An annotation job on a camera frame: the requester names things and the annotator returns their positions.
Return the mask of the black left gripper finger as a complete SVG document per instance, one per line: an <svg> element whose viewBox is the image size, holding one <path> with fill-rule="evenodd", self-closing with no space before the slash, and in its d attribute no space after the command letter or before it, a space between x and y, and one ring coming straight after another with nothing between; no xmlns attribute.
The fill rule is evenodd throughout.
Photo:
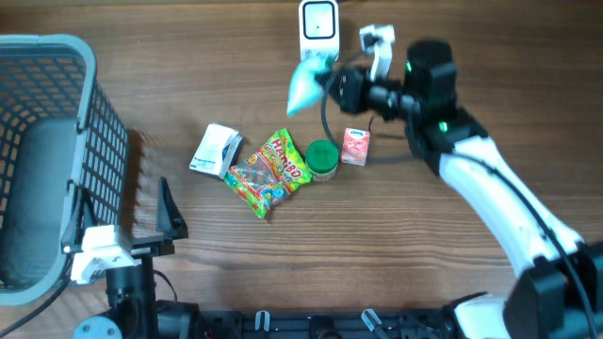
<svg viewBox="0 0 603 339"><path fill-rule="evenodd" d="M187 224L173 199L165 177L161 177L158 182L155 227L169 239L188 238Z"/></svg>
<svg viewBox="0 0 603 339"><path fill-rule="evenodd" d="M62 253L72 254L81 252L86 230L96 225L97 217L93 211L92 203L88 201L79 202L61 237L60 248Z"/></svg>

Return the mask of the teal wet wipes pack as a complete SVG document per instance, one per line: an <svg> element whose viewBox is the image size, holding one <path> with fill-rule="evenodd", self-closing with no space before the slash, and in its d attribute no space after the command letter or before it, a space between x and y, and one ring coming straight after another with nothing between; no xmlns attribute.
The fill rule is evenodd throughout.
<svg viewBox="0 0 603 339"><path fill-rule="evenodd" d="M328 75L333 65L334 58L328 55L310 56L298 65L289 85L286 106L286 115L289 118L318 102L324 90L316 76Z"/></svg>

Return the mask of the pink tissue pack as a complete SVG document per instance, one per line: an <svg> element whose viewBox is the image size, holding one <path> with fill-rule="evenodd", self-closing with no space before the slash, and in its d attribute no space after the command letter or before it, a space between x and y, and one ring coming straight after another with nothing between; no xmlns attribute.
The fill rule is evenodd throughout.
<svg viewBox="0 0 603 339"><path fill-rule="evenodd" d="M370 133L347 128L341 151L341 161L346 164L364 166L367 162Z"/></svg>

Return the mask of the green lid jar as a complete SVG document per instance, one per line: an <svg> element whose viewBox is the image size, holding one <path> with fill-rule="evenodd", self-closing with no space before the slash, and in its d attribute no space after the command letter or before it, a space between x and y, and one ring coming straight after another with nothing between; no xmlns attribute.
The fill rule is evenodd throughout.
<svg viewBox="0 0 603 339"><path fill-rule="evenodd" d="M339 151L329 140L313 141L305 154L305 165L317 182L328 181L334 177L339 162Z"/></svg>

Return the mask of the white blue paper box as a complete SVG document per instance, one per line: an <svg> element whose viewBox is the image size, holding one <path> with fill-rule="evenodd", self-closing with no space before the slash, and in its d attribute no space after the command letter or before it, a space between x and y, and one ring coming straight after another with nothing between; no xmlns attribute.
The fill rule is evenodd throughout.
<svg viewBox="0 0 603 339"><path fill-rule="evenodd" d="M236 162L243 136L235 129L210 123L188 168L222 179Z"/></svg>

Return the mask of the Haribo gummy worms bag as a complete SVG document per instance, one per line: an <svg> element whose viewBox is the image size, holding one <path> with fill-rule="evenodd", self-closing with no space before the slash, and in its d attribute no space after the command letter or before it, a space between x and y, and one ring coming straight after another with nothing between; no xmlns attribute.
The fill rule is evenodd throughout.
<svg viewBox="0 0 603 339"><path fill-rule="evenodd" d="M310 169L286 128L276 131L257 151L230 167L224 182L259 218L312 181Z"/></svg>

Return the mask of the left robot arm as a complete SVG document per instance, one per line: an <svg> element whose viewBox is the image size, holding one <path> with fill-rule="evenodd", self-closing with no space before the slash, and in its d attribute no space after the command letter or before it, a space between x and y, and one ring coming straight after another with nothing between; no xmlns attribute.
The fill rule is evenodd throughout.
<svg viewBox="0 0 603 339"><path fill-rule="evenodd" d="M102 225L93 210L90 191L76 190L75 206L60 240L71 259L68 281L86 284L106 277L108 309L83 320L75 338L201 338L199 308L173 297L158 299L156 257L175 253L174 242L188 238L184 221L166 178L157 188L157 235L133 238L116 224Z"/></svg>

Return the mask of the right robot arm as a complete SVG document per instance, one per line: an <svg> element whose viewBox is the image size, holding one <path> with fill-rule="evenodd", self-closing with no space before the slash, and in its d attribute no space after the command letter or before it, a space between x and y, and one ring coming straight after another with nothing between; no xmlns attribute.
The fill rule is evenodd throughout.
<svg viewBox="0 0 603 339"><path fill-rule="evenodd" d="M456 191L503 248L516 276L506 297L480 292L443 307L448 338L596 338L602 332L602 247L554 216L508 166L486 129L457 102L448 43L419 40L402 80L323 61L310 75L350 114L400 120L412 155Z"/></svg>

